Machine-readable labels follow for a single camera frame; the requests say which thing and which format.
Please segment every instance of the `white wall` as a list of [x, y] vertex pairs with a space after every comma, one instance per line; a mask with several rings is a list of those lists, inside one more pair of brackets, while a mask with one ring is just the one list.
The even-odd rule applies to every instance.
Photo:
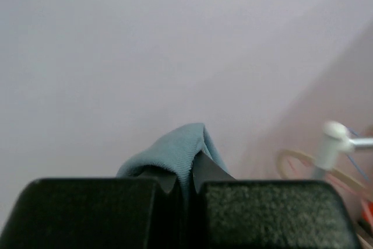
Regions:
[[314, 152], [328, 118], [373, 123], [371, 0], [0, 0], [0, 9], [0, 225], [30, 180], [113, 176], [186, 122], [206, 123], [232, 174], [246, 178], [276, 176], [278, 148]]

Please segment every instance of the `blue-gray cloth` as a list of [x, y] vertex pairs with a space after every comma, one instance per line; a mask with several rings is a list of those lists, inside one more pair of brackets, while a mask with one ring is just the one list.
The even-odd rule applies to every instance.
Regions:
[[205, 125], [188, 124], [162, 136], [150, 148], [127, 160], [117, 177], [135, 176], [142, 172], [144, 166], [161, 167], [177, 175], [183, 197], [187, 200], [193, 159], [200, 151], [227, 171]]

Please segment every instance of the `beige hoop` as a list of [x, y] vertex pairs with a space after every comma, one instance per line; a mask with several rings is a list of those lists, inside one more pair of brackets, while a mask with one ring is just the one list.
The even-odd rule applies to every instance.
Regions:
[[[277, 153], [276, 164], [277, 164], [277, 170], [280, 174], [280, 177], [283, 179], [290, 179], [288, 174], [285, 172], [285, 168], [284, 168], [284, 162], [285, 162], [284, 160], [287, 157], [293, 157], [300, 161], [307, 162], [309, 164], [314, 163], [314, 157], [306, 153], [296, 151], [296, 150], [288, 150], [288, 149], [279, 151]], [[337, 178], [338, 180], [340, 180], [341, 182], [343, 182], [344, 184], [346, 184], [347, 186], [349, 186], [356, 193], [364, 194], [364, 197], [367, 200], [373, 201], [373, 193], [369, 192], [363, 183], [359, 182], [355, 178], [352, 178], [351, 176], [347, 175], [346, 173], [342, 172], [339, 169], [332, 169], [329, 173], [335, 178]]]

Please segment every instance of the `red object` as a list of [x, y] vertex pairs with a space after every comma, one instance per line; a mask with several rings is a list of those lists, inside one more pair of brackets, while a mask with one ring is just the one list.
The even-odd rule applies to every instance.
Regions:
[[[371, 215], [373, 215], [373, 202], [369, 203], [368, 208], [369, 208], [369, 212], [371, 213]], [[368, 216], [367, 216], [365, 211], [362, 212], [362, 216], [363, 216], [365, 221], [369, 222]]]

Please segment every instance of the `blue string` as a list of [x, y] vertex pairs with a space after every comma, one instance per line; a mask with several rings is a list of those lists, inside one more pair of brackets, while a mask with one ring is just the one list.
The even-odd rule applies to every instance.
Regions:
[[[356, 133], [356, 131], [354, 131], [353, 129], [351, 128], [348, 128], [349, 131], [355, 135], [355, 136], [359, 136], [358, 133]], [[363, 172], [363, 170], [360, 168], [360, 166], [355, 162], [355, 160], [349, 155], [349, 154], [346, 154], [346, 156], [350, 159], [350, 161], [352, 162], [352, 164], [355, 166], [355, 168], [357, 169], [357, 171], [359, 171], [359, 173], [364, 177], [365, 180], [367, 180], [368, 182], [370, 181], [369, 180], [369, 177]]]

